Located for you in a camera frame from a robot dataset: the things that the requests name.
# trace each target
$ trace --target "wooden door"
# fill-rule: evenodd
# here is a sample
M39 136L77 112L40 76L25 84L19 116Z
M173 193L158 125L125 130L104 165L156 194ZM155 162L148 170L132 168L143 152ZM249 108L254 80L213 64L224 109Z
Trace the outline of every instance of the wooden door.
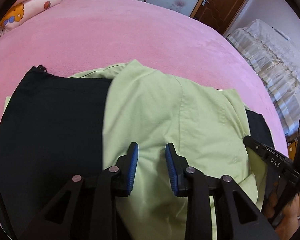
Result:
M203 0L194 19L223 34L245 0Z

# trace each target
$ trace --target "bed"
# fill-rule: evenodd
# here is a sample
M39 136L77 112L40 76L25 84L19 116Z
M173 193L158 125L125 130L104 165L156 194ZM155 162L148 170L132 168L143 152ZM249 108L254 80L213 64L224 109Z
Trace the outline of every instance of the bed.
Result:
M236 29L227 40L266 87L287 141L295 139L300 119L300 51L259 19Z
M267 90L235 48L198 21L136 0L62 0L0 37L0 119L5 98L33 65L68 77L135 58L204 86L236 89L287 155Z

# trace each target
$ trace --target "black pants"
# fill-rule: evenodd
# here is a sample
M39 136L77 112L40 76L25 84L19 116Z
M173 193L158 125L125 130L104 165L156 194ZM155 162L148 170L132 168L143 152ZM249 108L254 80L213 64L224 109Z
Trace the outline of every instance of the black pants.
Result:
M0 192L17 237L69 178L102 171L110 83L32 67L13 93L0 123Z

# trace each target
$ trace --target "metal rivet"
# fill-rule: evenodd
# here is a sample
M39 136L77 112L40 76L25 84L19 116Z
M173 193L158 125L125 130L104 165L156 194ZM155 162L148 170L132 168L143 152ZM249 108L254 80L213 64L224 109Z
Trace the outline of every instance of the metal rivet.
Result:
M110 172L117 172L117 171L119 171L119 167L118 167L118 166L111 166L111 167L109 168L109 171L110 171Z
M195 172L195 168L194 167L187 167L186 168L186 172L188 172L188 173L194 173Z
M72 177L73 182L79 182L81 179L82 179L82 177L80 175L75 175Z
M232 178L231 178L229 175L224 175L224 176L222 176L222 179L223 179L225 182L230 182L230 181L232 181Z

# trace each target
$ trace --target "black cable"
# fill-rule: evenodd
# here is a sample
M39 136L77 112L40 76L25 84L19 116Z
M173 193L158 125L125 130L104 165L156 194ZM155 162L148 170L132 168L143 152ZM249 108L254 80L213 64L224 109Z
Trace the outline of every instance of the black cable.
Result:
M7 212L7 209L6 209L6 206L4 205L4 202L3 202L3 198L2 198L2 195L0 193L0 208L1 208L1 211L2 211L2 215L3 215L3 219L4 219L4 222L6 223L7 225L7 229L8 229L8 235L9 237L12 239L12 240L18 240L17 239L17 236L13 230L13 227L11 225L11 222L10 222L10 218L9 218L9 215L8 215L8 212Z

